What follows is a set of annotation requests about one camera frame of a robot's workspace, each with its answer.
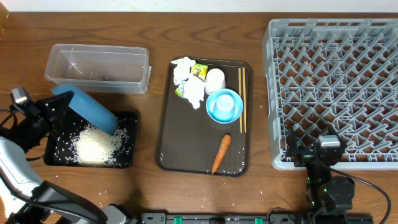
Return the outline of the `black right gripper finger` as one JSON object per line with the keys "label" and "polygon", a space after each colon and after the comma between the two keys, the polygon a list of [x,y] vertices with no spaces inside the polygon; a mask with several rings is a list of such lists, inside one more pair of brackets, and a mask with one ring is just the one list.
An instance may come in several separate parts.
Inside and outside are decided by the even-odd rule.
{"label": "black right gripper finger", "polygon": [[332,124],[328,125],[327,135],[329,136],[338,136],[338,133]]}
{"label": "black right gripper finger", "polygon": [[293,128],[289,131],[289,136],[290,139],[286,150],[286,156],[297,156],[299,153],[299,145],[297,143],[296,135]]}

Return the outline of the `dark blue plate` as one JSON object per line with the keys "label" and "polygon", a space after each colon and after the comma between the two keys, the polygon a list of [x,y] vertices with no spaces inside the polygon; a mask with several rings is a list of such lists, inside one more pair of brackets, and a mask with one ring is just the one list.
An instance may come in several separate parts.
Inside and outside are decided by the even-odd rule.
{"label": "dark blue plate", "polygon": [[61,95],[68,91],[73,93],[68,106],[74,112],[108,135],[112,136],[115,134],[118,128],[118,119],[116,116],[86,92],[70,83],[62,83],[51,89],[54,95]]}

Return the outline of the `orange carrot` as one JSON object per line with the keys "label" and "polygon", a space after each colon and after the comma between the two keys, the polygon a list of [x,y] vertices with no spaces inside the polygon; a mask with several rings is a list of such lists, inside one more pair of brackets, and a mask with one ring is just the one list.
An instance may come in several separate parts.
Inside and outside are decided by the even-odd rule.
{"label": "orange carrot", "polygon": [[224,135],[221,140],[221,143],[219,145],[218,152],[216,154],[216,157],[215,157],[212,169],[211,169],[212,174],[214,174],[218,170],[218,168],[219,168],[219,166],[229,148],[230,143],[231,143],[231,136],[229,134]]}

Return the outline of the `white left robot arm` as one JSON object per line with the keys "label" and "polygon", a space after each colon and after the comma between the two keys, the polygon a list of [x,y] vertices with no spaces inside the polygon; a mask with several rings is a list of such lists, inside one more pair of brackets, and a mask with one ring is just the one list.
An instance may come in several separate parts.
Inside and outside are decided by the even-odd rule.
{"label": "white left robot arm", "polygon": [[99,209],[89,200],[42,180],[25,154],[47,134],[58,137],[66,127],[66,114],[73,110],[106,134],[114,134],[115,115],[85,92],[63,91],[51,98],[32,101],[23,87],[12,90],[11,116],[25,115],[11,129],[1,128],[1,197],[12,211],[10,223],[40,223],[51,212],[59,223],[137,223],[139,218],[117,205]]}

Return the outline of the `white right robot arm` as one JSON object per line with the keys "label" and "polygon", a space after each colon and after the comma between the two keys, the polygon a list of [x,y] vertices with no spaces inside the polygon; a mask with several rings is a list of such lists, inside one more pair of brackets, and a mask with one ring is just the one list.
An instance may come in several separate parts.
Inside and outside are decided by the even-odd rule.
{"label": "white right robot arm", "polygon": [[319,136],[309,146],[297,141],[293,129],[289,133],[286,155],[295,167],[307,170],[307,198],[313,209],[303,218],[306,223],[348,223],[346,212],[353,207],[354,180],[345,176],[332,176],[332,166],[342,158],[347,148],[332,126],[328,134]]}

